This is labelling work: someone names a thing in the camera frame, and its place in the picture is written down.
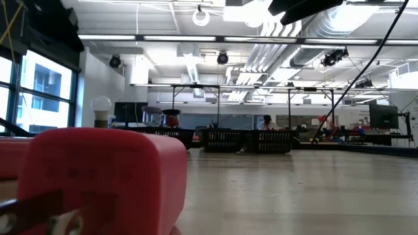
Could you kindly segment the black ceiling light rail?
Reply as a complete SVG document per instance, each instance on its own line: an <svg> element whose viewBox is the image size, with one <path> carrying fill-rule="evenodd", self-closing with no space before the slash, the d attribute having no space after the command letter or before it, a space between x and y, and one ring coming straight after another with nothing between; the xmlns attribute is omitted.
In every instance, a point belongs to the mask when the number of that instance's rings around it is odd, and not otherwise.
<svg viewBox="0 0 418 235"><path fill-rule="evenodd" d="M418 39L358 39L307 37L252 37L252 36L193 36L193 35L80 35L85 41L124 42L208 42L236 44L295 44L324 46L418 46Z"/></svg>

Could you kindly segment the black aluminium table frame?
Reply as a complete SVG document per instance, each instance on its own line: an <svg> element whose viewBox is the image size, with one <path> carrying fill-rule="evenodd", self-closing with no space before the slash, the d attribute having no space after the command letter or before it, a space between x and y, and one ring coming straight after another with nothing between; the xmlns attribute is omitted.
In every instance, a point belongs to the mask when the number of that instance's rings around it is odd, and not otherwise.
<svg viewBox="0 0 418 235"><path fill-rule="evenodd" d="M418 159L418 148L404 148L392 146L368 146L356 144L293 144L292 149L299 150L329 150L329 151L352 151L376 155L389 155L396 157L409 157Z"/></svg>

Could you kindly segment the red power adapter white mark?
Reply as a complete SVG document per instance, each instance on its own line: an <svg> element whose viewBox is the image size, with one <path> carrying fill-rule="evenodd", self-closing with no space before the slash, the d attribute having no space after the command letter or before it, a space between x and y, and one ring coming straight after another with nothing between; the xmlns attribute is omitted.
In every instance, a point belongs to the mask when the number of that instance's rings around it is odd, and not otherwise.
<svg viewBox="0 0 418 235"><path fill-rule="evenodd" d="M0 138L0 235L174 235L187 150L177 139L64 128Z"/></svg>

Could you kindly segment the large glass window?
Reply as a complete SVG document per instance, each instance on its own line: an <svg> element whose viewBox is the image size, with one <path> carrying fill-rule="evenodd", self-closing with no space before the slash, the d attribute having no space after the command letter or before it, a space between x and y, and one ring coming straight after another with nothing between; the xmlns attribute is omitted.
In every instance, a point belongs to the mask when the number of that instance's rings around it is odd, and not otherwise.
<svg viewBox="0 0 418 235"><path fill-rule="evenodd" d="M0 118L29 133L74 122L76 74L35 52L0 57Z"/></svg>

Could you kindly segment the black metal gantry frame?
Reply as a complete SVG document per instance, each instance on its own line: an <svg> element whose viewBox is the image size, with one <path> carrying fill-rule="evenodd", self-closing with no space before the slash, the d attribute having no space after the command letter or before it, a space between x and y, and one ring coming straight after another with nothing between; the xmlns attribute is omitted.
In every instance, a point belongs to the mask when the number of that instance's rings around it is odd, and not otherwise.
<svg viewBox="0 0 418 235"><path fill-rule="evenodd" d="M328 97L331 100L331 114L332 114L332 125L335 126L335 113L334 113L334 105L335 100L334 100L334 89L327 89L327 88L320 88L320 87L294 87L294 88L289 88L287 90L287 106L288 106L288 128L290 130L291 128L291 99L293 98L293 96L291 96L291 90L297 90L299 91L305 91L305 92L316 92L316 91L320 91L324 94L324 96Z"/></svg>
<svg viewBox="0 0 418 235"><path fill-rule="evenodd" d="M217 98L217 125L216 127L220 127L220 85L210 85L210 84L171 84L170 87L172 88L172 102L171 108L174 109L175 97L177 94L181 93L184 88L188 87L191 89L209 89Z"/></svg>

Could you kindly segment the black computer monitor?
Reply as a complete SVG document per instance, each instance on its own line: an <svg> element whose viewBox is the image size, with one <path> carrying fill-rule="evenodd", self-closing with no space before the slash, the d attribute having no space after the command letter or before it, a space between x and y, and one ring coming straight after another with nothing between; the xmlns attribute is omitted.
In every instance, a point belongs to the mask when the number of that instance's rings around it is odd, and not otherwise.
<svg viewBox="0 0 418 235"><path fill-rule="evenodd" d="M398 109L395 106L369 104L370 126L375 129L397 129Z"/></svg>
<svg viewBox="0 0 418 235"><path fill-rule="evenodd" d="M116 102L114 115L119 123L141 123L146 102Z"/></svg>

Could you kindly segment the person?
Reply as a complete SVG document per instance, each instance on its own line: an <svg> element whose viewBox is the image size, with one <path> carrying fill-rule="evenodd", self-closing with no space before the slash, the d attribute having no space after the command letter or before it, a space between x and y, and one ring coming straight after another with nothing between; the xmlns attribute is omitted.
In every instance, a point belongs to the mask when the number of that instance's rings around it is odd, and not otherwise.
<svg viewBox="0 0 418 235"><path fill-rule="evenodd" d="M279 127L272 121L270 115L264 115L263 123L259 129L262 131L277 131Z"/></svg>

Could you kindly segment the white light bulb brass base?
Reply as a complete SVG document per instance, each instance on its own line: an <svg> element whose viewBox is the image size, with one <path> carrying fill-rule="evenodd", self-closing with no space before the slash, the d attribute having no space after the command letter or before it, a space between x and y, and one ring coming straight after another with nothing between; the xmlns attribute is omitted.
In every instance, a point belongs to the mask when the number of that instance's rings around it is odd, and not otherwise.
<svg viewBox="0 0 418 235"><path fill-rule="evenodd" d="M108 127L108 114L112 107L111 100L106 96L98 96L91 100L90 108L94 113L94 127L107 128Z"/></svg>

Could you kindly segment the red background equipment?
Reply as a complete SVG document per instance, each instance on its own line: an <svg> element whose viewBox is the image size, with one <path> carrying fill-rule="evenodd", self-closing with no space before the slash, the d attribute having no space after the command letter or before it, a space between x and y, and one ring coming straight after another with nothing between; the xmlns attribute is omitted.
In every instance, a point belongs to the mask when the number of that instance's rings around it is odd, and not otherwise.
<svg viewBox="0 0 418 235"><path fill-rule="evenodd" d="M338 130L337 126L335 126L334 120L329 119L326 115L319 116L318 120L320 122L320 130L325 135L327 140L333 139Z"/></svg>

